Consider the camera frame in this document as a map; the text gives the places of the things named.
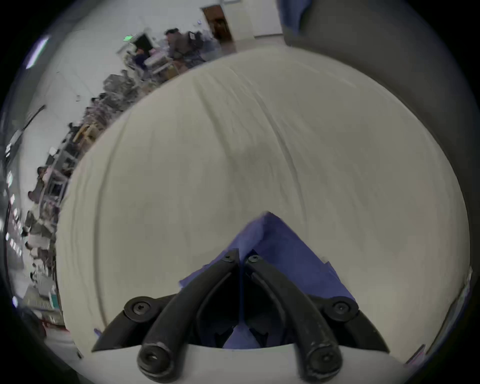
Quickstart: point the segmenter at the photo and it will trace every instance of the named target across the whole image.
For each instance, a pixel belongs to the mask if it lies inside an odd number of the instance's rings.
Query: white bedsheet
[[[270,47],[163,85],[80,162],[57,242],[80,351],[127,300],[177,292],[265,210],[332,263],[393,356],[433,341],[469,262],[450,164],[369,77]]]

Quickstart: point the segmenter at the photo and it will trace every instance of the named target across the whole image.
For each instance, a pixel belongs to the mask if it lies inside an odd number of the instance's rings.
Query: ceiling light
[[[10,188],[10,186],[12,185],[12,181],[13,181],[12,171],[8,171],[8,175],[7,175],[7,185],[8,185],[9,188]]]
[[[30,59],[28,60],[27,69],[35,65],[38,56],[40,56],[40,53],[42,53],[43,48],[45,47],[45,44],[47,43],[49,38],[50,36],[46,36],[37,42],[35,50],[33,51],[32,56],[30,56]]]

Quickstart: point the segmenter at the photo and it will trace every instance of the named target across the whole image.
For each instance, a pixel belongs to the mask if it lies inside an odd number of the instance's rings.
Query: bolt head
[[[347,303],[340,301],[333,306],[333,309],[339,315],[343,315],[345,313],[348,313],[348,311],[350,311],[350,306]]]
[[[146,314],[149,309],[150,305],[144,301],[138,302],[133,305],[133,313],[139,316]]]
[[[308,359],[308,367],[316,373],[327,374],[340,369],[341,358],[331,347],[318,348]]]
[[[140,350],[137,362],[144,371],[159,374],[169,368],[170,356],[163,348],[150,345]]]

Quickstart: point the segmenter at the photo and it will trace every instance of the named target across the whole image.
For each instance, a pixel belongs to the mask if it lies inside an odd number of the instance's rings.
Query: white wall
[[[253,35],[279,35],[282,33],[276,0],[243,0],[252,22]]]
[[[123,38],[146,28],[156,37],[173,27],[181,31],[208,28],[200,8],[215,3],[218,1],[106,0],[73,28],[48,65],[29,108],[31,114],[47,105],[25,132],[19,153],[24,215],[32,205],[27,192],[35,187],[36,168],[45,163],[50,147],[60,144],[69,122],[81,119],[90,98],[102,92],[103,80],[124,68],[116,54],[125,44]]]

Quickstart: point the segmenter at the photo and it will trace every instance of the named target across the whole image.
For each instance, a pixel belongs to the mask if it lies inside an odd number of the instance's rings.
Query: blue towel
[[[255,251],[288,277],[305,294],[326,299],[334,296],[346,296],[354,300],[341,283],[331,264],[323,263],[280,218],[270,212],[249,223],[218,257],[181,280],[180,286],[186,286],[232,249],[239,250],[241,265],[243,265],[245,257],[251,251]],[[225,343],[224,348],[259,347],[243,322],[242,304],[243,297],[240,295],[240,322]]]
[[[278,0],[277,3],[281,23],[298,33],[301,16],[310,6],[312,0]]]

